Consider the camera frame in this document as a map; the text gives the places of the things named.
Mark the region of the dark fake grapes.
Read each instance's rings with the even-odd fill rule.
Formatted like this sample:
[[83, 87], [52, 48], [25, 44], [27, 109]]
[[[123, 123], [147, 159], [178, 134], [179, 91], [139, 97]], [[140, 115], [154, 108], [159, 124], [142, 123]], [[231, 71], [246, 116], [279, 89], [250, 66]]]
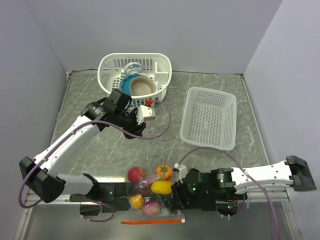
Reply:
[[169, 195], [162, 195], [162, 194], [151, 194], [150, 200], [156, 201], [160, 204], [161, 208], [165, 208], [169, 211], [170, 215], [177, 215], [178, 211], [173, 208], [173, 197], [171, 194]]

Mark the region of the purple fake onion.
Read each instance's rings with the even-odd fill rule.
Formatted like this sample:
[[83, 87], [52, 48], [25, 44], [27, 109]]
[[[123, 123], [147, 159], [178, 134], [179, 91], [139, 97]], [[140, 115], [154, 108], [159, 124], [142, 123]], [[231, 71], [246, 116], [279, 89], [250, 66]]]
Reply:
[[158, 202], [154, 200], [149, 200], [145, 202], [141, 208], [141, 212], [145, 217], [155, 217], [161, 211], [161, 206]]

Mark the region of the clear zip top bag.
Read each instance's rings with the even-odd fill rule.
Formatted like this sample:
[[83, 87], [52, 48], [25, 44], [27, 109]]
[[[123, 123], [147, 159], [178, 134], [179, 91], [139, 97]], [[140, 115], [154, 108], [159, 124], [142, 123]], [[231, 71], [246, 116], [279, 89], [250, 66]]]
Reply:
[[146, 170], [131, 166], [126, 189], [129, 210], [122, 225], [159, 225], [185, 223], [185, 215], [173, 209], [174, 169], [167, 163]]

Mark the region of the orange fake persimmon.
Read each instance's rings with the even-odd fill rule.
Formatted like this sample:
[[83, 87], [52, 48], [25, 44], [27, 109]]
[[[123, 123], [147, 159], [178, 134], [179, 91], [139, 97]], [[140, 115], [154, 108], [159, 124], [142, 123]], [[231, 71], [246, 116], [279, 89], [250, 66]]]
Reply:
[[155, 174], [159, 176], [159, 180], [169, 181], [173, 176], [173, 169], [169, 164], [160, 164], [156, 167]]

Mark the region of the purple fake eggplant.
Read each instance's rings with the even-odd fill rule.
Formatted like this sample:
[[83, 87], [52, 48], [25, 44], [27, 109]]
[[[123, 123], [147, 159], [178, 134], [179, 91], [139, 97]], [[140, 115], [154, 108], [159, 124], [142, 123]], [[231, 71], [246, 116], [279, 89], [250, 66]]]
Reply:
[[162, 174], [154, 174], [151, 176], [143, 177], [134, 185], [134, 188], [136, 190], [142, 191], [150, 187], [154, 182], [160, 180], [162, 176]]

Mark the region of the small yellow fake fruit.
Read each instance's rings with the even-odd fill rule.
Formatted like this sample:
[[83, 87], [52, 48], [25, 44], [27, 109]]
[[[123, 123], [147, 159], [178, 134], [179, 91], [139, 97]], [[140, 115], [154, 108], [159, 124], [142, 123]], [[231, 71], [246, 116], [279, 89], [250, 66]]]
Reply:
[[134, 210], [140, 210], [144, 205], [144, 197], [142, 194], [136, 194], [129, 198], [129, 203]]

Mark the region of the red fake apple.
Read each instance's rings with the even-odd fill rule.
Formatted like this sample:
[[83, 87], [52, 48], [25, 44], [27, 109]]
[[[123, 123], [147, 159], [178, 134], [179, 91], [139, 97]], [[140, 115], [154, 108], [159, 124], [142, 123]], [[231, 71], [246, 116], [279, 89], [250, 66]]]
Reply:
[[138, 183], [145, 176], [145, 170], [141, 167], [131, 167], [127, 172], [127, 179], [131, 183]]

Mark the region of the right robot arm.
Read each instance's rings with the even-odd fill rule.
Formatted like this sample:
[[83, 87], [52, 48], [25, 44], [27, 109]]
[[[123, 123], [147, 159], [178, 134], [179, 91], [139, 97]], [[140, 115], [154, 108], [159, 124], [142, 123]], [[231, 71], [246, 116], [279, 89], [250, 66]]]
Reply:
[[296, 192], [317, 188], [308, 163], [295, 155], [276, 164], [245, 169], [229, 167], [200, 172], [179, 165], [173, 172], [175, 180], [168, 205], [173, 213], [185, 209], [215, 211], [217, 201], [245, 199], [251, 191], [271, 187], [289, 186]]

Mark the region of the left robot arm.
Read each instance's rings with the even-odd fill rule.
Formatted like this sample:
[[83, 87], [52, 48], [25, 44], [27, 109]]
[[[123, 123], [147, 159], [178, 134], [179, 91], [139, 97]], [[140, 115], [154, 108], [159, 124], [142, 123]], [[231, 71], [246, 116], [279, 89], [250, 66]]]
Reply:
[[86, 105], [72, 126], [50, 147], [34, 158], [25, 156], [19, 162], [24, 184], [45, 203], [62, 194], [81, 194], [88, 201], [97, 199], [100, 189], [92, 176], [61, 172], [76, 150], [106, 127], [118, 127], [127, 139], [143, 136], [144, 117], [151, 116], [152, 110], [141, 105], [128, 111], [131, 101], [129, 95], [115, 89], [109, 97]]

